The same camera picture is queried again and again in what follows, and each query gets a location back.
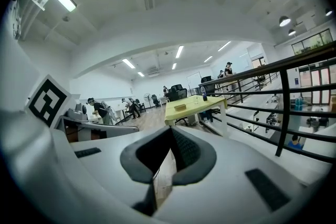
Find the white desk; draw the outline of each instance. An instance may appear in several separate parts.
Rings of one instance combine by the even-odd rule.
[[[164,96],[164,97],[160,97],[159,98],[159,101],[160,101],[160,105],[162,106],[163,104],[166,104],[167,103],[167,97]]]

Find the white wall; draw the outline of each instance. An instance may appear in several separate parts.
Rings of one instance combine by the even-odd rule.
[[[248,47],[253,43],[251,42],[240,42],[237,45],[230,47],[222,57],[217,59],[211,64],[211,70],[213,77],[217,79],[219,72],[224,71],[226,63],[232,62],[232,71],[236,73],[244,72],[246,70],[252,69],[252,62],[248,53]]]
[[[92,118],[93,107],[86,105],[88,98],[105,101],[114,110],[125,107],[122,98],[134,97],[131,80],[109,74],[106,70],[97,69],[78,79],[70,80],[70,93],[80,94],[79,101],[87,107],[87,115]]]
[[[277,54],[277,51],[275,50],[275,47],[270,44],[261,44],[261,47],[263,49],[263,55],[265,58],[265,63],[269,64],[272,62],[279,61],[281,58]]]
[[[264,51],[260,43],[255,43],[249,46],[247,52],[252,61],[264,56]]]
[[[6,17],[0,25],[0,108],[23,110],[38,79],[38,70],[13,38],[13,22]]]
[[[274,43],[269,31],[235,9],[174,2],[116,17],[74,50],[71,74],[153,48],[211,40]]]
[[[46,75],[51,75],[64,89],[69,91],[70,80],[70,53],[51,42],[27,40],[19,41],[33,66],[38,70],[39,77],[35,81],[34,89],[41,83]]]
[[[154,78],[139,78],[134,81],[134,95],[145,103],[145,107],[149,107],[149,103],[145,102],[143,96],[145,93],[155,94],[158,98],[163,96],[163,86],[170,89],[171,86],[181,84],[183,88],[189,90],[187,77],[197,72],[201,73],[201,77],[212,76],[210,67],[199,67],[184,71],[175,71],[169,74],[159,75]]]

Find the metal railing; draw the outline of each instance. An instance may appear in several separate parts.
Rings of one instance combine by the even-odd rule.
[[[264,112],[270,112],[270,113],[279,113],[283,115],[282,121],[281,121],[281,126],[274,126],[271,124],[267,123],[261,123],[258,121],[254,120],[249,120],[245,119],[236,115],[232,115],[229,113],[226,113],[226,116],[240,120],[243,122],[247,122],[250,124],[258,125],[261,127],[265,127],[271,130],[279,131],[280,132],[280,139],[278,142],[275,142],[267,137],[261,136],[259,134],[256,134],[254,132],[251,132],[250,130],[245,130],[239,126],[236,126],[231,123],[227,123],[228,126],[233,127],[241,132],[244,132],[248,135],[251,135],[253,137],[256,137],[258,139],[261,139],[267,143],[270,143],[272,145],[277,146],[277,150],[275,155],[280,156],[281,152],[283,149],[295,152],[297,154],[301,154],[307,157],[311,157],[314,159],[318,159],[320,161],[328,162],[328,163],[335,163],[336,158],[334,157],[328,157],[328,156],[323,156],[319,154],[315,154],[312,152],[308,152],[305,150],[297,150],[295,148],[292,148],[290,146],[285,145],[285,139],[287,134],[292,134],[292,135],[297,135],[300,137],[306,137],[318,141],[325,141],[325,142],[331,142],[331,143],[336,143],[336,137],[334,136],[327,136],[327,135],[320,135],[320,134],[312,134],[312,133],[306,133],[306,132],[300,132],[300,131],[295,131],[288,129],[288,123],[289,123],[289,118],[290,115],[300,115],[300,116],[317,116],[317,117],[323,117],[323,118],[336,118],[336,113],[333,112],[312,112],[312,111],[296,111],[296,110],[291,110],[290,109],[290,93],[302,93],[302,92],[314,92],[314,91],[324,91],[324,90],[331,90],[331,89],[336,89],[336,83],[331,83],[331,84],[326,84],[326,85],[321,85],[321,86],[313,86],[313,87],[307,87],[307,88],[294,88],[290,89],[289,88],[289,83],[288,83],[288,75],[287,75],[287,70],[292,69],[292,68],[297,68],[300,66],[308,65],[310,63],[315,63],[318,61],[326,60],[326,59],[331,59],[336,56],[336,41],[331,42],[327,45],[324,45],[323,47],[316,48],[311,51],[304,52],[302,54],[286,58],[277,62],[270,63],[268,65],[248,70],[239,74],[235,74],[230,77],[225,77],[217,80],[212,80],[208,82],[201,83],[199,86],[208,86],[211,84],[222,84],[222,83],[228,83],[232,82],[231,84],[238,84],[238,92],[230,91],[230,95],[239,95],[241,103],[243,103],[243,99],[249,95],[252,94],[283,94],[283,109],[267,109],[267,108],[258,108],[254,106],[243,106],[243,105],[237,105],[237,104],[229,104],[229,107],[235,107],[235,108],[240,108],[240,109],[248,109],[248,110],[254,110],[254,111],[264,111]],[[277,89],[277,90],[262,90],[260,87],[260,82],[259,79],[257,79],[258,85],[259,85],[259,91],[248,91],[249,88],[246,91],[241,91],[241,86],[240,83],[243,80],[252,78],[252,77],[257,77],[259,78],[260,76],[263,75],[268,75],[275,73],[276,77],[280,75],[281,78],[281,83],[282,83],[282,89]],[[214,95],[214,96],[221,96],[221,95],[228,95],[227,92],[225,93],[207,93],[207,95]],[[216,116],[212,116],[213,119],[217,121],[221,121],[219,118]]]

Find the glass partition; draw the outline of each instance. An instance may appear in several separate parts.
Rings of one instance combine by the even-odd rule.
[[[292,45],[293,51],[295,55],[301,54],[305,51],[315,49],[317,47],[323,46],[332,42],[332,37],[330,34],[330,30],[327,29],[323,32],[320,32],[314,36],[306,38],[298,43]]]

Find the man in black shirt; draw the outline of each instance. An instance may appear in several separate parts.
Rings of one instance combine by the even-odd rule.
[[[168,93],[168,89],[166,86],[163,86],[163,95],[164,96],[167,96],[167,93]]]
[[[99,114],[103,120],[103,124],[110,125],[110,115],[101,103],[95,101],[94,98],[89,98],[87,104],[94,107],[95,111],[92,114]]]

